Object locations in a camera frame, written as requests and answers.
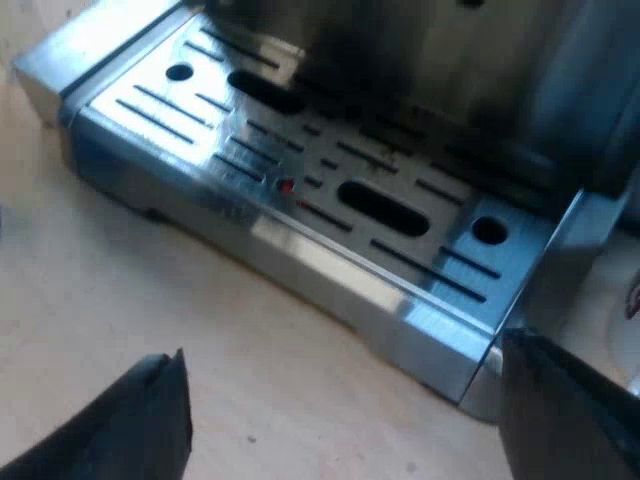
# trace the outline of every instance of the wooden countertop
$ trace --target wooden countertop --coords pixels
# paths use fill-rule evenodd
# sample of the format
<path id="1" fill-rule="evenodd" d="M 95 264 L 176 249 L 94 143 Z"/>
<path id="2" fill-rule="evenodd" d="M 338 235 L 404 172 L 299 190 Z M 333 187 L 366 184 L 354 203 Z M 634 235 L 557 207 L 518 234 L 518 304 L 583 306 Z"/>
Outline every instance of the wooden countertop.
<path id="1" fill-rule="evenodd" d="M 0 62 L 85 3 L 6 2 Z M 0 204 L 0 464 L 145 354 L 184 347 L 188 480 L 511 478 L 495 428 L 262 276 L 83 184 L 5 68 Z"/>

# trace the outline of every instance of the drip tray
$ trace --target drip tray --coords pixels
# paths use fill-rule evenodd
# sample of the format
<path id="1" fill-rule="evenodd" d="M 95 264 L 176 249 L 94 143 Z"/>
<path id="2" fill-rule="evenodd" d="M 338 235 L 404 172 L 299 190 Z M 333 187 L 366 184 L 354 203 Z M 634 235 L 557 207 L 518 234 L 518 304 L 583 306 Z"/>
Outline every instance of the drip tray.
<path id="1" fill-rule="evenodd" d="M 545 186 L 474 164 L 416 108 L 340 91 L 304 52 L 204 15 L 131 63 L 70 123 L 79 175 L 460 402 L 554 231 L 538 213 Z"/>

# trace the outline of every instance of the metal edge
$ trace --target metal edge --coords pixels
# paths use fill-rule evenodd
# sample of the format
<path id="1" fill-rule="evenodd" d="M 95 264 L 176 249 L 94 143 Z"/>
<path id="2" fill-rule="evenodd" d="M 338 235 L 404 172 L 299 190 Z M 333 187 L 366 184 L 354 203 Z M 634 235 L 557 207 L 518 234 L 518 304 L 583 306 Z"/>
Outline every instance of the metal edge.
<path id="1" fill-rule="evenodd" d="M 549 240 L 540 263 L 532 272 L 508 315 L 505 325 L 527 326 L 555 338 L 572 302 L 602 251 L 627 204 L 630 187 L 619 199 L 581 190 Z M 491 347 L 466 390 L 459 407 L 482 421 L 495 423 L 500 415 L 500 337 Z"/>
<path id="2" fill-rule="evenodd" d="M 190 21 L 197 13 L 197 10 L 184 6 L 175 9 L 170 15 L 153 25 L 143 36 L 109 59 L 103 68 L 87 78 L 64 100 L 57 112 L 57 117 L 58 125 L 61 127 L 59 135 L 62 144 L 62 156 L 71 170 L 75 171 L 77 165 L 70 146 L 71 140 L 68 129 L 71 128 L 73 120 L 80 109 L 148 55 L 162 41 Z"/>
<path id="3" fill-rule="evenodd" d="M 99 2 L 16 58 L 17 77 L 44 123 L 57 124 L 62 101 L 73 89 L 181 6 L 181 0 Z"/>

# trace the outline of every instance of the black object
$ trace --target black object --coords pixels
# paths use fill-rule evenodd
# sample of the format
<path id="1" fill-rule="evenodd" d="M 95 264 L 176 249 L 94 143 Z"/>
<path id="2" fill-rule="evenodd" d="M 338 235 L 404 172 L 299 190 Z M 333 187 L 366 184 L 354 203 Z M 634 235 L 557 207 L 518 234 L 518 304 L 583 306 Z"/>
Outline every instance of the black object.
<path id="1" fill-rule="evenodd" d="M 191 453 L 182 350 L 138 362 L 0 480 L 178 480 Z"/>
<path id="2" fill-rule="evenodd" d="M 515 480 L 640 478 L 640 401 L 530 330 L 504 335 L 500 433 Z"/>

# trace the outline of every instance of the espresso machine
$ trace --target espresso machine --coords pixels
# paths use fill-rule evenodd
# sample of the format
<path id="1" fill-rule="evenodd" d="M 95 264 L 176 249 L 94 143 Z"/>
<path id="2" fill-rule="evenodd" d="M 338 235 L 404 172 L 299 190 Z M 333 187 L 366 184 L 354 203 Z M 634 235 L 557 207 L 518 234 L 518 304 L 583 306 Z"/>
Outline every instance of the espresso machine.
<path id="1" fill-rule="evenodd" d="M 640 217 L 638 25 L 632 0 L 114 0 L 15 67 L 81 179 L 491 421 L 502 332 L 553 331 Z"/>

